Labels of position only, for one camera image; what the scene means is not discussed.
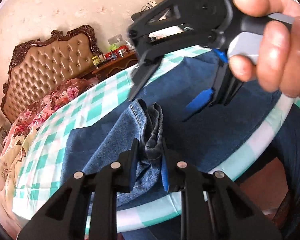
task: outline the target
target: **teal and white checkered cloth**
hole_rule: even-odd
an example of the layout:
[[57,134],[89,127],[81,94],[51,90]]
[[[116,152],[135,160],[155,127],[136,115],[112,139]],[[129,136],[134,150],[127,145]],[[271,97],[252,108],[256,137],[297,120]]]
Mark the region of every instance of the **teal and white checkered cloth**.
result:
[[[209,51],[193,46],[169,53],[149,82],[177,66],[183,57],[195,57]],[[31,219],[60,187],[61,167],[66,141],[74,128],[94,124],[127,99],[133,85],[133,67],[89,89],[55,112],[40,128],[21,168],[13,198],[12,211]],[[239,177],[261,155],[285,120],[293,99],[282,95],[254,134],[226,161],[213,169],[224,171],[232,180]],[[150,203],[117,212],[118,232],[154,225],[181,213],[180,193],[173,193]]]

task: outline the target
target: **denim jeans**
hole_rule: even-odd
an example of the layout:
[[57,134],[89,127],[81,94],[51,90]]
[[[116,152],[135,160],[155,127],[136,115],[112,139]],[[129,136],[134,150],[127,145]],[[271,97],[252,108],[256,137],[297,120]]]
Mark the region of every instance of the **denim jeans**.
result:
[[261,124],[280,93],[264,92],[257,82],[248,82],[228,106],[208,107],[182,122],[184,107],[212,86],[217,65],[213,52],[185,57],[142,89],[138,96],[143,100],[124,102],[92,126],[72,130],[61,182],[78,170],[100,171],[130,149],[136,137],[140,139],[137,181],[132,194],[117,197],[119,209],[126,209],[167,194],[160,177],[162,133],[167,147],[200,171],[207,172],[226,160]]
[[[263,155],[268,155],[267,162],[278,157],[285,168],[288,188],[293,193],[293,203],[281,232],[286,240],[300,240],[300,109],[297,106],[292,106],[283,126]],[[125,240],[179,240],[180,225],[179,216],[161,224],[122,234]]]

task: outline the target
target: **human hand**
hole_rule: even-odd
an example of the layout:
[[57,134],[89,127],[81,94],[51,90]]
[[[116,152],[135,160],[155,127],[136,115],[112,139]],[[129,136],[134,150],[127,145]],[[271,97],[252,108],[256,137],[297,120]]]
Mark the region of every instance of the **human hand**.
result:
[[257,78],[264,90],[280,89],[285,95],[300,97],[300,5],[293,0],[233,0],[239,10],[260,17],[279,12],[295,17],[291,32],[278,21],[266,25],[257,65],[245,56],[229,59],[234,76],[243,82]]

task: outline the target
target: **metal pin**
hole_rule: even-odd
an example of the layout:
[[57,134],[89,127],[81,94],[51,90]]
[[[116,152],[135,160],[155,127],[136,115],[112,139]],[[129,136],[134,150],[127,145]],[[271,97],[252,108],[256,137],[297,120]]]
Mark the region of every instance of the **metal pin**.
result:
[[218,179],[222,179],[222,178],[224,178],[225,174],[222,171],[216,171],[214,173],[214,176]]
[[184,169],[188,166],[188,164],[186,162],[178,162],[177,166],[181,169]]
[[110,164],[110,167],[113,168],[113,169],[118,169],[121,167],[121,163],[119,162],[113,162]]
[[75,179],[81,179],[83,177],[83,172],[82,171],[77,171],[73,174]]

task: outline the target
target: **wallpaper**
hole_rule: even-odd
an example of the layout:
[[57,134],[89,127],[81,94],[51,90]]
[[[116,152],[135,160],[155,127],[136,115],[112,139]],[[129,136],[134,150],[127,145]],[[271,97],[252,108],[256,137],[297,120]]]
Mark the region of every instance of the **wallpaper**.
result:
[[[131,15],[149,0],[8,0],[0,9],[0,103],[2,85],[14,47],[24,41],[47,39],[52,30],[64,32],[83,24],[91,25],[99,47],[106,51],[108,39],[126,38]],[[0,110],[0,125],[4,117]]]

